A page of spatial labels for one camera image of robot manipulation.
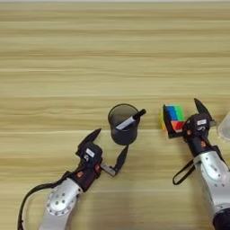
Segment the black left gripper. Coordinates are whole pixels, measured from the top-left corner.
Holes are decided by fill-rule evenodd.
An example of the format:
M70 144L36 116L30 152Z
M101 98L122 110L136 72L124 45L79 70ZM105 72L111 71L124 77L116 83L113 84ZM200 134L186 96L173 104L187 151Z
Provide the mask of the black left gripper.
M78 148L82 148L88 142L93 142L98 137L100 132L100 128L94 130L78 145ZM102 171L105 171L114 177L125 163L127 153L128 146L126 146L119 154L114 168L106 165L102 161L101 156L94 158L89 157L88 160L82 158L77 166L76 171L71 175L71 179L81 188L83 192L86 192L91 187L93 182L101 176Z

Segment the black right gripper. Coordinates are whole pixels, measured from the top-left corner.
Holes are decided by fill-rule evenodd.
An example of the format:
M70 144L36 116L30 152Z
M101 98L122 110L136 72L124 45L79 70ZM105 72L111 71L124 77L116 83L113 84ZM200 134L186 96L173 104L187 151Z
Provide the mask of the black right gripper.
M197 98L194 99L194 102L197 111L199 113L206 113L209 119L212 120L212 116L206 106ZM163 106L163 119L168 137L181 137L183 134L183 139L188 144L193 156L208 151L216 151L216 148L212 146L208 140L208 132L210 129L208 119L189 119L185 123L181 107L174 105Z

